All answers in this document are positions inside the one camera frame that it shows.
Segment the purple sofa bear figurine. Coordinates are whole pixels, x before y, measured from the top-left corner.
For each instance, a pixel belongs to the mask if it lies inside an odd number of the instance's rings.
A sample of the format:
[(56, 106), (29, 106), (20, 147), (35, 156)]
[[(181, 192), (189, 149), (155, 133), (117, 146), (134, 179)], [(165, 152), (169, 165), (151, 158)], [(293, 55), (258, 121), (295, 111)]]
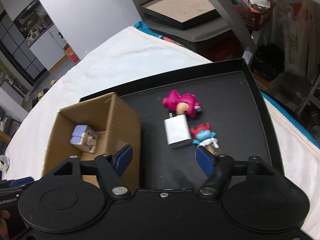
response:
[(82, 152), (94, 154), (99, 135), (88, 125), (76, 125), (69, 143)]

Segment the black framed cork board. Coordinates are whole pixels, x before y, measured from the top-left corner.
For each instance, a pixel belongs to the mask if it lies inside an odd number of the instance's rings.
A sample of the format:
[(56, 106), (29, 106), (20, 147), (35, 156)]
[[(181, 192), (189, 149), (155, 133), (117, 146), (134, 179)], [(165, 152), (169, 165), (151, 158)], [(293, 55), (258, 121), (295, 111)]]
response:
[(139, 7), (143, 13), (180, 30), (197, 27), (220, 17), (208, 0), (149, 0)]

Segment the red plastic basket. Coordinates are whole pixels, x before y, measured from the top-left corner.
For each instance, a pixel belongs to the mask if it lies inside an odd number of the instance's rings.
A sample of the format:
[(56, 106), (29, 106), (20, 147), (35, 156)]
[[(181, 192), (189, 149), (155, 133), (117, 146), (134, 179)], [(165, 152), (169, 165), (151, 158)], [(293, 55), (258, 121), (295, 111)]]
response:
[(235, 8), (249, 30), (259, 31), (271, 19), (275, 5), (272, 0), (238, 0)]

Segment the pink-haired doll figurine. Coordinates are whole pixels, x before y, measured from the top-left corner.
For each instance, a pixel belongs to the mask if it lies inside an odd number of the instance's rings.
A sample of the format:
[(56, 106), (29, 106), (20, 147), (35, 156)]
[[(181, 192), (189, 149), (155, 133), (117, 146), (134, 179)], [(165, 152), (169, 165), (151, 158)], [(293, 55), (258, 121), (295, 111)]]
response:
[(177, 115), (187, 114), (191, 118), (195, 118), (197, 113), (202, 111), (202, 105), (194, 94), (180, 94), (177, 90), (172, 90), (163, 98), (162, 106), (176, 112)]

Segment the black shallow tray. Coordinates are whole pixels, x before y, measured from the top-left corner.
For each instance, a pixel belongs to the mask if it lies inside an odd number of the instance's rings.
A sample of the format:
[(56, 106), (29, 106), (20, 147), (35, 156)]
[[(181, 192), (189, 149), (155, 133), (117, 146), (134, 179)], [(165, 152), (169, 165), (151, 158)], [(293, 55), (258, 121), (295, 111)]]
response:
[(82, 96), (87, 101), (117, 93), (139, 116), (142, 126), (140, 186), (143, 189), (198, 189), (206, 176), (195, 159), (193, 144), (170, 148), (162, 100), (171, 90), (194, 94), (202, 105), (190, 127), (210, 123), (223, 154), (235, 160), (259, 156), (283, 171), (280, 149), (266, 103), (242, 59), (203, 64), (121, 82)]

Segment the grey low cabinet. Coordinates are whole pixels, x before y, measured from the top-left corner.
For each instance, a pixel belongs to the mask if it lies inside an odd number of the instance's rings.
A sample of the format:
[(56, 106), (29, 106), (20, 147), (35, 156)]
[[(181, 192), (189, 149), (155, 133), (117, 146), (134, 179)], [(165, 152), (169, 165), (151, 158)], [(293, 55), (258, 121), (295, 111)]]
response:
[(245, 50), (249, 50), (251, 53), (255, 53), (257, 50), (257, 45), (230, 0), (209, 0), (221, 16), (187, 30), (180, 30), (143, 12), (140, 5), (148, 1), (150, 0), (133, 0), (142, 20), (154, 31), (195, 43), (209, 40), (231, 29)]

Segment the blue red figurine with mug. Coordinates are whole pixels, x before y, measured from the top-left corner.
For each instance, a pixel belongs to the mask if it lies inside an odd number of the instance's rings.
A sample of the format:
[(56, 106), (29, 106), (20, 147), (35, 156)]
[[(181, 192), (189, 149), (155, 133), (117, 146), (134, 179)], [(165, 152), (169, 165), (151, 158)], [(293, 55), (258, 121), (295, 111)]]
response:
[(195, 128), (190, 128), (193, 136), (192, 143), (197, 147), (202, 146), (213, 155), (221, 154), (221, 150), (216, 138), (216, 133), (210, 129), (210, 123), (199, 124)]

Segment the white fluffy blanket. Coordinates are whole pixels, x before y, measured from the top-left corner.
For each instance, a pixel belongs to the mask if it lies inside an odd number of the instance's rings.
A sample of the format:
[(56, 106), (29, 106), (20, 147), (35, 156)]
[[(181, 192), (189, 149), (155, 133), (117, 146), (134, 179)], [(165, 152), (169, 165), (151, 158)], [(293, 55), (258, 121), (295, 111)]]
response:
[[(127, 27), (90, 52), (50, 89), (22, 121), (6, 149), (3, 179), (39, 179), (49, 136), (60, 109), (89, 94), (208, 60), (135, 27)], [(306, 130), (269, 97), (264, 98), (276, 132), (284, 173), (310, 200), (303, 230), (319, 239), (319, 147)]]

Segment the white usb charger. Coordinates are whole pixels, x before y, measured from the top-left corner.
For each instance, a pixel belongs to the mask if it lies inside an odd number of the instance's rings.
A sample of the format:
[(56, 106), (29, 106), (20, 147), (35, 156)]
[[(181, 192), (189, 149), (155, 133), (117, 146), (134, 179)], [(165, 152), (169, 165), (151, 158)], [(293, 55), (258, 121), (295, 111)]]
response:
[(169, 147), (178, 148), (192, 143), (187, 117), (184, 114), (173, 115), (169, 112), (169, 117), (164, 120), (164, 128)]

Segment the brown cardboard box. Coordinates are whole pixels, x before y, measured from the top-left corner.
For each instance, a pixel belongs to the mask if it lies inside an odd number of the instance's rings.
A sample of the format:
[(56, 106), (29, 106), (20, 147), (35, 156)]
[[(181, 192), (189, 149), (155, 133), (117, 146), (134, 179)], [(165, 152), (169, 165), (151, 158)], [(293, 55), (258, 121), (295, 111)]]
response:
[[(86, 153), (69, 142), (76, 125), (88, 125), (98, 134), (97, 151)], [(139, 117), (116, 93), (76, 103), (59, 110), (44, 159), (42, 174), (47, 174), (70, 155), (93, 160), (101, 154), (115, 154), (125, 145), (133, 148), (133, 157), (122, 181), (130, 189), (139, 188), (141, 127)]]

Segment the orange box on floor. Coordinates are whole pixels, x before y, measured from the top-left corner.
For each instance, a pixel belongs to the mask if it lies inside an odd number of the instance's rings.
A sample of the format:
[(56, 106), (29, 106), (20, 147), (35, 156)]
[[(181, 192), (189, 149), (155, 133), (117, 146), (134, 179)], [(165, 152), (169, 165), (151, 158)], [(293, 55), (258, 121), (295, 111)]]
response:
[(77, 63), (80, 59), (74, 52), (74, 50), (71, 48), (71, 46), (66, 45), (64, 48), (65, 54), (74, 62)]

